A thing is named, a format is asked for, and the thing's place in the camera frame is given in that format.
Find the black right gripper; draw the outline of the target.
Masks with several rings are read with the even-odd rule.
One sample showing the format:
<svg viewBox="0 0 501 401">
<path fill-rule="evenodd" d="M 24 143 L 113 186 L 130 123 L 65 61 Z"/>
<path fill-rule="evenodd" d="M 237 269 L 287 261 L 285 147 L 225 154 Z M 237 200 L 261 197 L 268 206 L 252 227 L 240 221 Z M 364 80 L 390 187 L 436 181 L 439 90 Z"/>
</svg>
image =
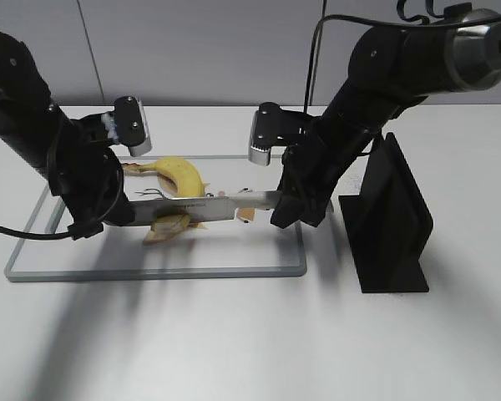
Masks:
<svg viewBox="0 0 501 401">
<path fill-rule="evenodd" d="M 296 221 L 319 226 L 341 169 L 356 155 L 359 127 L 342 117 L 316 117 L 298 145 L 286 148 L 278 190 L 281 198 L 270 223 L 285 229 Z"/>
</svg>

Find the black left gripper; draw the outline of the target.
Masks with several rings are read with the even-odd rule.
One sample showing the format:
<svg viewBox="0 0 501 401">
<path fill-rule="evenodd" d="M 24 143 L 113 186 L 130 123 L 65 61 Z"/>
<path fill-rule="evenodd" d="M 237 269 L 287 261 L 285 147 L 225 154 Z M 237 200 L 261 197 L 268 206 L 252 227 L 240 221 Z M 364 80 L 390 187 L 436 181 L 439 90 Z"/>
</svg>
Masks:
<svg viewBox="0 0 501 401">
<path fill-rule="evenodd" d="M 101 114 L 70 119 L 47 118 L 45 164 L 51 191 L 64 201 L 74 221 L 102 221 L 110 226 L 134 222 L 124 194 L 124 172 L 111 150 Z"/>
</svg>

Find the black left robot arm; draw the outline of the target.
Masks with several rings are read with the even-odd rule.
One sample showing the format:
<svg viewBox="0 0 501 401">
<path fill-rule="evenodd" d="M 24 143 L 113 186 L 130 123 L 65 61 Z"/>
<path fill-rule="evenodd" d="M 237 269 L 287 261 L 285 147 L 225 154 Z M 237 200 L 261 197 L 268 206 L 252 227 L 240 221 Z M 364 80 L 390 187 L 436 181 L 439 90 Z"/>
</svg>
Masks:
<svg viewBox="0 0 501 401">
<path fill-rule="evenodd" d="M 0 139 L 37 171 L 74 221 L 126 226 L 135 218 L 102 117 L 70 119 L 25 43 L 0 32 Z"/>
</svg>

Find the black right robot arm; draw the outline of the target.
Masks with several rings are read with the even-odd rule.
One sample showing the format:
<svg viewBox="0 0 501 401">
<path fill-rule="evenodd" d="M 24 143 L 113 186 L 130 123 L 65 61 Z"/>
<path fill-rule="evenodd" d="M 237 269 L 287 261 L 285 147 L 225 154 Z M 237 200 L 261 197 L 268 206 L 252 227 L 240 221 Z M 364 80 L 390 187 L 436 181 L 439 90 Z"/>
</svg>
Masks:
<svg viewBox="0 0 501 401">
<path fill-rule="evenodd" d="M 341 176 L 406 109 L 434 94 L 484 91 L 500 82 L 501 14 L 481 8 L 411 28 L 372 25 L 322 115 L 272 110 L 277 134 L 288 142 L 271 224 L 318 226 Z"/>
</svg>

